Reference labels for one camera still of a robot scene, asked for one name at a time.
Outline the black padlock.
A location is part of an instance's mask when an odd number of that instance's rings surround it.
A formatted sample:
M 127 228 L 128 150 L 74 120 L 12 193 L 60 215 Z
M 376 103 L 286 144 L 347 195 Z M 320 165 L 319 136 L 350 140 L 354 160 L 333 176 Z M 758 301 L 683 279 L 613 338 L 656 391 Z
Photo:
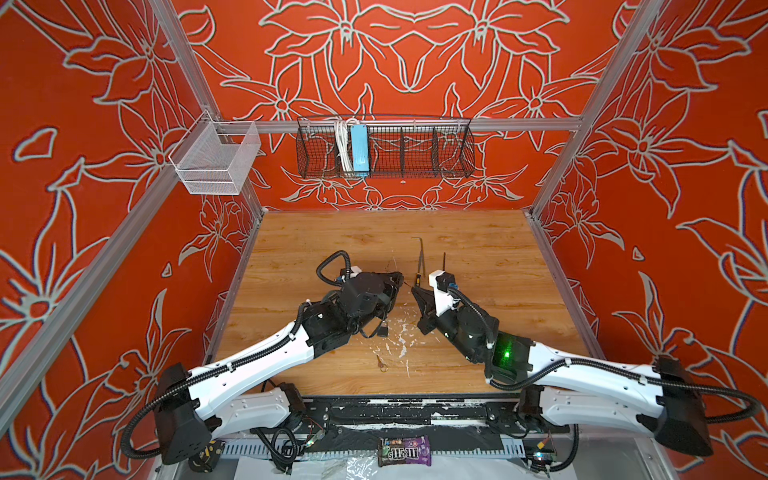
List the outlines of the black padlock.
M 388 322 L 383 320 L 376 330 L 376 336 L 381 338 L 387 338 L 389 335 Z

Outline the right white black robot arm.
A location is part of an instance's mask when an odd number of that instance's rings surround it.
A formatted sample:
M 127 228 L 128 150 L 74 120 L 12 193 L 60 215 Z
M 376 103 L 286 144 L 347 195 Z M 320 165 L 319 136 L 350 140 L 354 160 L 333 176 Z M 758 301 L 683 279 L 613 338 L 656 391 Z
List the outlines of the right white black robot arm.
M 525 420 L 553 426 L 589 425 L 648 436 L 678 453 L 712 455 L 709 428 L 755 417 L 754 396 L 694 382 L 680 362 L 626 364 L 580 356 L 500 329 L 497 318 L 455 285 L 411 289 L 418 328 L 438 332 L 492 388 L 518 396 Z

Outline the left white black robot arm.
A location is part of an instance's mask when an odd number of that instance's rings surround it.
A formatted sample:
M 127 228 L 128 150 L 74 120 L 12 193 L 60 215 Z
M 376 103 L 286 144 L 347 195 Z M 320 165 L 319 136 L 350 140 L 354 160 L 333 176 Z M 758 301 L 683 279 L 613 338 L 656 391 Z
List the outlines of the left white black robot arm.
M 293 367 L 309 363 L 363 334 L 374 319 L 393 310 L 402 273 L 367 272 L 339 250 L 317 267 L 331 286 L 320 301 L 305 301 L 276 334 L 223 360 L 187 370 L 177 363 L 161 375 L 156 394 L 127 423 L 119 447 L 129 459 L 160 457 L 166 465 L 201 453 L 235 429 L 233 402 Z

